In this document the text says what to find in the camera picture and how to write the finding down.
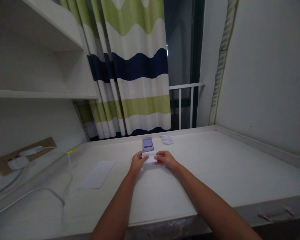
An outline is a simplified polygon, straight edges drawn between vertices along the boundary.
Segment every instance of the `cord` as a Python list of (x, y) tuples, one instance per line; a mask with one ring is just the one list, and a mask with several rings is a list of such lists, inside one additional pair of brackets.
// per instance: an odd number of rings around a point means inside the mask
[(69, 177), (68, 177), (68, 181), (67, 181), (67, 185), (66, 185), (66, 187), (65, 187), (65, 189), (64, 189), (64, 192), (63, 192), (63, 196), (62, 197), (60, 197), (55, 191), (53, 191), (51, 188), (45, 188), (45, 187), (43, 187), (43, 188), (36, 188), (36, 189), (34, 189), (34, 190), (32, 190), (32, 191), (30, 191), (30, 192), (28, 192), (28, 193), (26, 193), (25, 195), (23, 195), (22, 197), (20, 197), (20, 198), (18, 198), (16, 201), (14, 201), (13, 203), (11, 203), (11, 204), (9, 204), (8, 206), (6, 206), (4, 209), (2, 209), (1, 211), (0, 211), (0, 214), (2, 213), (2, 212), (4, 212), (5, 210), (7, 210), (8, 208), (10, 208), (11, 206), (13, 206), (14, 204), (16, 204), (17, 202), (19, 202), (21, 199), (23, 199), (24, 197), (26, 197), (26, 196), (28, 196), (29, 194), (31, 194), (31, 193), (33, 193), (33, 192), (35, 192), (35, 191), (38, 191), (38, 190), (48, 190), (48, 191), (50, 191), (56, 198), (58, 198), (60, 201), (61, 201), (61, 203), (62, 203), (62, 206), (64, 206), (65, 205), (65, 201), (64, 201), (64, 199), (65, 199), (65, 197), (66, 197), (66, 195), (67, 195), (67, 192), (68, 192), (68, 188), (69, 188), (69, 185), (70, 185), (70, 182), (71, 182), (71, 179), (72, 179), (72, 164), (71, 164), (71, 160), (70, 160), (70, 153), (71, 153), (71, 151), (70, 152), (65, 152), (66, 153), (66, 155), (68, 155), (68, 161), (69, 161), (69, 166), (70, 166), (70, 174), (69, 174)]
[(71, 164), (71, 160), (70, 160), (70, 152), (65, 152), (65, 154), (68, 156), (68, 161), (69, 161), (69, 166), (70, 166), (70, 173), (69, 173), (69, 177), (68, 177), (68, 180), (67, 180), (67, 185), (63, 191), (63, 195), (62, 195), (62, 198), (65, 200), (66, 198), (66, 195), (68, 193), (68, 189), (69, 189), (69, 185), (70, 185), (70, 182), (71, 182), (71, 179), (72, 179), (72, 164)]
[(25, 195), (23, 195), (22, 197), (18, 198), (17, 200), (15, 200), (13, 203), (9, 204), (8, 206), (6, 206), (4, 209), (2, 209), (0, 211), (0, 214), (2, 212), (4, 212), (5, 210), (7, 210), (8, 208), (10, 208), (11, 206), (13, 206), (14, 204), (16, 204), (17, 202), (19, 202), (21, 199), (25, 198), (26, 196), (28, 196), (29, 194), (35, 192), (35, 191), (39, 191), (39, 190), (48, 190), (49, 192), (51, 192), (56, 198), (58, 198), (60, 200), (60, 202), (62, 203), (62, 206), (65, 205), (64, 200), (55, 192), (53, 191), (51, 188), (36, 188), (28, 193), (26, 193)]
[(0, 189), (0, 193), (3, 192), (4, 190), (6, 190), (7, 188), (9, 188), (12, 184), (14, 184), (19, 179), (19, 177), (22, 175), (23, 170), (24, 169), (21, 168), (19, 173), (15, 176), (15, 178), (10, 183), (8, 183), (6, 186), (4, 186), (3, 188)]

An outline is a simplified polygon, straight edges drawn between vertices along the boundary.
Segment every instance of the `smartphone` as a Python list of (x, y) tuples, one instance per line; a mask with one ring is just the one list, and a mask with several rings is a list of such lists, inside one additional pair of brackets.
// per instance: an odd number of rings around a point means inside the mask
[(153, 148), (152, 138), (143, 139), (142, 149), (144, 151), (153, 151), (154, 148)]

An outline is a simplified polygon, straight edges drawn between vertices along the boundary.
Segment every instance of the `drawer handle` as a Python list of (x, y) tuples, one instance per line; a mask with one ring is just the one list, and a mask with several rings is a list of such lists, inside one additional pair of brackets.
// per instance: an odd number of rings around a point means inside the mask
[[(289, 217), (288, 217), (287, 219), (284, 219), (284, 220), (274, 220), (274, 219), (273, 219), (273, 217), (279, 217), (279, 216), (282, 216), (282, 215), (284, 215), (284, 214), (286, 214), (286, 213), (289, 214)], [(292, 219), (294, 219), (294, 216), (295, 216), (295, 214), (294, 214), (292, 211), (290, 211), (289, 209), (287, 209), (287, 208), (284, 208), (284, 212), (283, 212), (283, 213), (273, 215), (272, 217), (268, 217), (268, 216), (265, 215), (264, 213), (259, 213), (259, 214), (258, 214), (258, 217), (259, 217), (259, 218), (262, 218), (262, 219), (264, 219), (264, 220), (266, 220), (266, 221), (268, 221), (268, 222), (273, 222), (273, 223), (275, 223), (275, 222), (284, 222), (284, 221), (292, 220)]]

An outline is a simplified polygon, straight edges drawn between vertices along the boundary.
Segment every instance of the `white wall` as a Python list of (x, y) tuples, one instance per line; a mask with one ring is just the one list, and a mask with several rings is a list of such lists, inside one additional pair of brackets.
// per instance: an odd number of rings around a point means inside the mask
[(216, 124), (300, 155), (300, 1), (238, 1)]
[(198, 127), (208, 126), (209, 123), (219, 48), (227, 15), (227, 5), (227, 0), (205, 1), (200, 82), (205, 82), (206, 85), (199, 91)]
[[(0, 156), (47, 137), (53, 137), (58, 149), (31, 162), (17, 186), (62, 156), (62, 151), (71, 150), (85, 142), (86, 138), (69, 99), (0, 99)], [(0, 188), (16, 174), (13, 172), (5, 177), (0, 176)], [(0, 194), (0, 199), (9, 192)]]

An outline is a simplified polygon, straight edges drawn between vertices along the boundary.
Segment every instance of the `hand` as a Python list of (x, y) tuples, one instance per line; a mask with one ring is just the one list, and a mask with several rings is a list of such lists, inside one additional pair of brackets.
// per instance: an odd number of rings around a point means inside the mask
[(128, 174), (132, 174), (132, 176), (136, 177), (138, 173), (140, 172), (140, 169), (142, 168), (142, 165), (145, 160), (149, 158), (149, 155), (142, 158), (142, 153), (146, 151), (139, 151), (137, 152), (133, 157), (131, 161), (131, 166)]
[(169, 151), (160, 151), (157, 152), (157, 156), (154, 157), (157, 162), (155, 164), (164, 163), (167, 167), (171, 168), (173, 171), (178, 167), (179, 163), (171, 155)]

